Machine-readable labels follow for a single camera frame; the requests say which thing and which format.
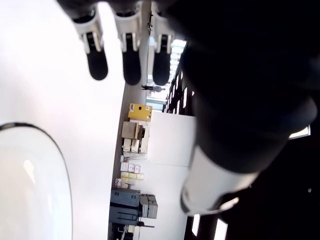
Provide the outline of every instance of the white box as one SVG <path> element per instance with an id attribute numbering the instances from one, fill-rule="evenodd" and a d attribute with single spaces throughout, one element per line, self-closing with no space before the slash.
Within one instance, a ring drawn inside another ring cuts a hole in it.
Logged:
<path id="1" fill-rule="evenodd" d="M 134 167 L 134 173 L 135 173 L 135 174 L 139 174 L 139 173 L 140 173 L 140 170 L 141 170 L 141 166 L 135 165 L 135 167 Z"/>
<path id="2" fill-rule="evenodd" d="M 136 180 L 129 178 L 129 179 L 128 179 L 128 184 L 135 185 L 135 184 L 136 184 Z"/>
<path id="3" fill-rule="evenodd" d="M 129 169 L 129 163 L 128 162 L 122 162 L 121 163 L 121 172 L 128 172 L 128 169 Z"/>
<path id="4" fill-rule="evenodd" d="M 128 165 L 128 172 L 129 173 L 134 173 L 135 172 L 135 165 L 132 163 L 129 163 Z"/>

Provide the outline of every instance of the robotic hand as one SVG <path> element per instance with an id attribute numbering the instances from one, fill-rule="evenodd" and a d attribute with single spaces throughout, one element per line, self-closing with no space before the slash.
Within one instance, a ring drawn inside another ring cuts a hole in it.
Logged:
<path id="1" fill-rule="evenodd" d="M 92 77 L 108 74 L 97 0 L 57 0 L 87 53 Z M 121 41 L 125 81 L 140 81 L 141 3 L 108 0 Z M 313 1 L 288 6 L 252 1 L 154 2 L 153 79 L 169 79 L 176 33 L 188 39 L 183 78 L 196 93 L 196 140 L 181 191 L 185 213 L 214 214 L 232 207 L 282 150 L 290 134 L 317 116 L 310 97 L 320 88 L 320 15 Z"/>
<path id="2" fill-rule="evenodd" d="M 71 18 L 83 42 L 91 76 L 95 80 L 103 80 L 108 74 L 108 64 L 96 3 L 99 1 L 58 0 L 58 2 Z M 113 10 L 121 42 L 124 79 L 128 84 L 136 85 L 141 79 L 139 45 L 142 32 L 142 2 L 109 1 L 109 4 Z M 168 3 L 152 4 L 155 32 L 153 79 L 160 86 L 165 85 L 169 80 L 171 45 L 175 39 L 175 32 L 169 26 L 168 20 L 162 16 L 165 6 L 168 6 Z"/>

